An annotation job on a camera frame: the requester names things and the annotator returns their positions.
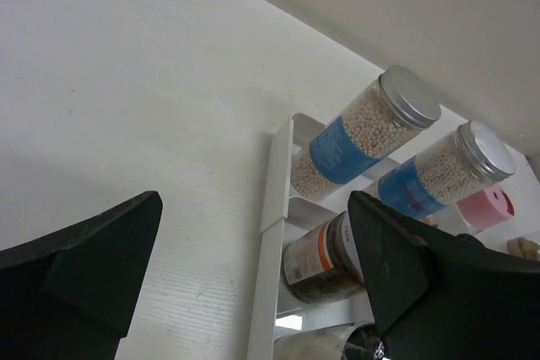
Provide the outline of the grey lid brown spice jar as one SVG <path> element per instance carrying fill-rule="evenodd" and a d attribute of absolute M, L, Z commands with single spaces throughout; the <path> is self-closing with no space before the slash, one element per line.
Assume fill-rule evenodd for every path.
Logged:
<path fill-rule="evenodd" d="M 282 273 L 302 303 L 319 305 L 349 298 L 365 288 L 348 212 L 287 245 Z"/>

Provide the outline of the pink cap spice bottle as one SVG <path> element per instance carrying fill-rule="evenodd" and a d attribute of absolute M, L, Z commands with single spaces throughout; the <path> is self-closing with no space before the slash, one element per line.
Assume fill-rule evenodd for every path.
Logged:
<path fill-rule="evenodd" d="M 482 232 L 512 219 L 516 210 L 501 185 L 492 185 L 460 200 L 456 207 L 464 221 L 474 231 Z"/>

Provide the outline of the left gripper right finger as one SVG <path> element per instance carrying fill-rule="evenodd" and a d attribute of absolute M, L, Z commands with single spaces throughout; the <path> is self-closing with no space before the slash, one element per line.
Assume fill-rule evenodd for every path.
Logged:
<path fill-rule="evenodd" d="M 536 359 L 539 265 L 460 239 L 355 191 L 348 215 L 375 359 Z"/>

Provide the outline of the blue label bead jar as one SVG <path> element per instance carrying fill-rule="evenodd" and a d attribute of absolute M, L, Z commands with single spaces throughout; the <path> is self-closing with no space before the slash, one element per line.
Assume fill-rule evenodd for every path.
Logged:
<path fill-rule="evenodd" d="M 291 184 L 320 201 L 440 117 L 440 103 L 423 79 L 405 67 L 389 67 L 295 155 Z"/>
<path fill-rule="evenodd" d="M 514 159 L 495 131 L 468 121 L 384 174 L 369 192 L 394 210 L 422 219 L 515 172 Z"/>

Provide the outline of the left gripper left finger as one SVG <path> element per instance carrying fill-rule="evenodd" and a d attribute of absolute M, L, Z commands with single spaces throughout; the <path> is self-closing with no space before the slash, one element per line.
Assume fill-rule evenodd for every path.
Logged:
<path fill-rule="evenodd" d="M 3 359 L 112 359 L 127 336 L 163 202 L 145 191 L 1 252 Z"/>

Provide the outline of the white divided organizer tray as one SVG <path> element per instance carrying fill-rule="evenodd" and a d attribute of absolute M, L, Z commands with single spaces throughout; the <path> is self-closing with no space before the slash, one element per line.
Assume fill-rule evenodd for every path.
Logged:
<path fill-rule="evenodd" d="M 304 114 L 292 115 L 273 136 L 267 185 L 262 213 L 261 252 L 258 264 L 251 331 L 247 349 L 250 359 L 271 359 L 277 344 L 297 340 L 303 335 L 319 336 L 336 331 L 345 340 L 348 327 L 361 329 L 366 356 L 372 356 L 375 318 L 367 289 L 332 304 L 311 306 L 300 302 L 288 289 L 282 273 L 287 245 L 348 210 L 351 193 L 362 191 L 372 181 L 411 157 L 417 151 L 443 137 L 463 123 L 463 119 L 445 111 L 440 121 L 424 135 L 413 140 L 393 156 L 384 159 L 365 175 L 346 185 L 327 199 L 315 202 L 294 191 L 290 184 L 292 158 L 308 144 L 323 125 Z M 506 243 L 520 236 L 529 238 L 539 232 L 539 184 L 521 153 L 514 153 L 516 173 L 503 184 L 516 208 L 515 216 L 505 223 L 480 233 L 476 242 L 507 254 Z"/>

